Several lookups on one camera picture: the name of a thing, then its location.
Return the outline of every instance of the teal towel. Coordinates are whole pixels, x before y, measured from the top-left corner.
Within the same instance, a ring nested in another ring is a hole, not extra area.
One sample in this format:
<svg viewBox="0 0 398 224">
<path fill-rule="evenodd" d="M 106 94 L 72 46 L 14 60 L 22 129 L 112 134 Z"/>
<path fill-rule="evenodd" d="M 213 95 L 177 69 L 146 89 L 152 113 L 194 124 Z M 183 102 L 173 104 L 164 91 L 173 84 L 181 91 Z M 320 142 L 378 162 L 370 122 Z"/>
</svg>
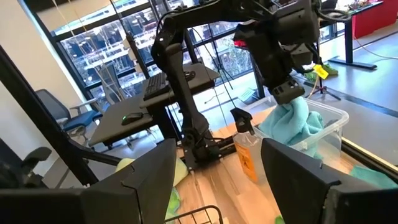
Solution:
<svg viewBox="0 0 398 224">
<path fill-rule="evenodd" d="M 292 146 L 323 130 L 323 119 L 318 112 L 309 112 L 307 102 L 300 96 L 289 104 L 276 106 L 259 129 L 270 138 Z M 314 157 L 317 146 L 308 146 L 304 153 Z"/>
<path fill-rule="evenodd" d="M 393 189 L 398 187 L 386 174 L 366 167 L 354 166 L 354 169 L 349 174 L 369 184 L 373 184 L 376 187 L 380 187 L 381 189 Z"/>
</svg>

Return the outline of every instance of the black office chair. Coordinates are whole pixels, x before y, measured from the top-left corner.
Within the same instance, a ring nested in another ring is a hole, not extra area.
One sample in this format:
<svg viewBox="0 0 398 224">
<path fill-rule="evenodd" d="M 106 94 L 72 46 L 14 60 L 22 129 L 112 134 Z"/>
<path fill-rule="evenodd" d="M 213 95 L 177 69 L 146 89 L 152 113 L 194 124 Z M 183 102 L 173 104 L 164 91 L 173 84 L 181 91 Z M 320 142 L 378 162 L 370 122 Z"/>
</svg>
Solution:
<svg viewBox="0 0 398 224">
<path fill-rule="evenodd" d="M 93 118 L 98 114 L 97 111 L 91 110 L 82 113 L 78 109 L 78 115 L 71 117 L 70 112 L 59 100 L 56 99 L 47 90 L 37 90 L 37 96 L 40 98 L 44 106 L 50 112 L 57 123 L 61 126 L 62 130 L 67 132 L 69 136 L 83 136 L 85 143 L 87 142 L 86 128 L 93 122 Z"/>
</svg>

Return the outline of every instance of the wooden tabletop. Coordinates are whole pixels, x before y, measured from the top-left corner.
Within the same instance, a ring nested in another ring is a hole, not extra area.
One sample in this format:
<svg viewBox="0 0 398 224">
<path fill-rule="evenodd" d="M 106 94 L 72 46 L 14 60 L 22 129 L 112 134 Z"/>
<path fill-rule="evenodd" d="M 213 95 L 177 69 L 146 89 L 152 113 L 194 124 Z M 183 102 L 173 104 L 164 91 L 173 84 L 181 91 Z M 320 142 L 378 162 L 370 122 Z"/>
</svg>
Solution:
<svg viewBox="0 0 398 224">
<path fill-rule="evenodd" d="M 253 124 L 259 124 L 272 109 L 253 116 Z M 230 124 L 213 132 L 214 137 L 226 138 L 236 131 Z M 341 153 L 341 159 L 331 162 L 332 167 L 348 173 L 358 161 Z M 181 196 L 181 207 L 177 211 L 183 214 L 191 210 L 215 205 L 221 210 L 223 223 L 266 224 L 274 223 L 280 215 L 275 198 L 268 183 L 257 185 L 243 173 L 236 153 L 226 156 L 206 169 L 191 172 L 177 185 Z M 208 209 L 212 223 L 218 222 L 216 210 Z M 205 212 L 181 218 L 181 224 L 203 223 L 208 221 Z"/>
</svg>

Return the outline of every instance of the wire rack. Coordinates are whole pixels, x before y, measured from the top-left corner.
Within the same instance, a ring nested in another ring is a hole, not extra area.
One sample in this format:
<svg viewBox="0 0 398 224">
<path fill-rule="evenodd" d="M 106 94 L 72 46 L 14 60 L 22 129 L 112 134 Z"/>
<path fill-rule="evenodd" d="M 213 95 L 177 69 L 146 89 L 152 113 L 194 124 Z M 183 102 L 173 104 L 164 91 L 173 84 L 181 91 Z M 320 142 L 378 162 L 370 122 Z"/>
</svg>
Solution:
<svg viewBox="0 0 398 224">
<path fill-rule="evenodd" d="M 223 224 L 221 211 L 214 205 L 208 205 L 190 212 L 169 218 L 165 224 Z"/>
</svg>

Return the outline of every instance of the keyboard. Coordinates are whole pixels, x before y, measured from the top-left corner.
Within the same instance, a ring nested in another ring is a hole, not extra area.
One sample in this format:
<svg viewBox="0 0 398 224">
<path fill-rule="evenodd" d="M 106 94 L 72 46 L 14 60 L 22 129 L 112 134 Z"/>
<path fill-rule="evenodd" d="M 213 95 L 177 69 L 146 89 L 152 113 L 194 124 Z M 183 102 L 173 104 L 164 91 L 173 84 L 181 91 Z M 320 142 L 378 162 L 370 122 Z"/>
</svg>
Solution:
<svg viewBox="0 0 398 224">
<path fill-rule="evenodd" d="M 148 87 L 145 89 L 144 100 L 160 96 L 170 91 L 169 83 L 166 81 L 164 72 L 149 78 Z"/>
</svg>

